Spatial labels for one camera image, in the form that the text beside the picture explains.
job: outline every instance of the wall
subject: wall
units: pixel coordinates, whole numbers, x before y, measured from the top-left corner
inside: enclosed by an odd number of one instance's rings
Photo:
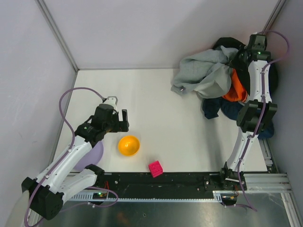
[[[172,68],[261,31],[277,0],[46,0],[80,69]]]
[[[0,2],[0,226],[21,183],[48,164],[61,118],[60,94],[72,86],[67,62],[35,1]]]
[[[290,56],[278,63],[279,88],[273,96],[273,101],[278,104],[278,111],[274,117],[276,134],[270,141],[280,171],[288,173],[301,213],[303,213],[302,15],[303,1],[290,0],[273,27],[273,30],[287,36],[292,48]],[[268,45],[268,49],[275,57],[285,53],[284,40],[275,34],[269,37]]]

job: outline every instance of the pile of clothes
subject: pile of clothes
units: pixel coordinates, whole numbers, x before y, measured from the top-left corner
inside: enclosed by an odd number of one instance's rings
[[[232,59],[245,44],[231,38],[220,38],[212,49],[184,58],[180,71],[172,81],[171,90],[179,95],[196,91],[203,98],[201,108],[207,119],[218,117],[221,111],[230,119],[237,120],[241,108],[250,94],[250,75],[246,66],[231,65]],[[269,68],[269,92],[278,86],[278,74],[274,64]],[[262,131],[258,138],[274,135],[274,125]]]

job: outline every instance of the red block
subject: red block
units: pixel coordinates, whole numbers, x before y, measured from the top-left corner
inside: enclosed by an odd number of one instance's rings
[[[153,163],[150,163],[148,165],[148,167],[149,167],[150,172],[151,172],[151,174],[152,174],[153,177],[157,177],[157,176],[159,176],[159,175],[161,175],[163,173],[163,168],[160,165],[159,161],[155,161]]]

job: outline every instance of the yellow bowl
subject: yellow bowl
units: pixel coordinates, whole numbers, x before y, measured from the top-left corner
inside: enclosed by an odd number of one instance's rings
[[[140,148],[140,142],[135,136],[125,136],[118,144],[118,149],[125,156],[133,156],[137,154]]]

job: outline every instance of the white table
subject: white table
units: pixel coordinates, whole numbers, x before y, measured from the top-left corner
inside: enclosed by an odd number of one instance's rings
[[[236,122],[219,112],[208,120],[201,113],[201,100],[193,92],[179,96],[170,91],[177,71],[163,70],[81,70],[75,87],[89,87],[104,97],[117,96],[118,111],[127,109],[129,132],[108,133],[98,166],[106,172],[148,172],[148,164],[160,161],[165,172],[219,171],[230,156],[237,138]],[[74,129],[82,124],[100,98],[87,90],[73,91],[66,118]],[[121,155],[119,140],[135,135],[140,151],[132,157]],[[71,140],[64,124],[55,157]],[[260,144],[256,141],[247,155],[246,171],[266,171]]]

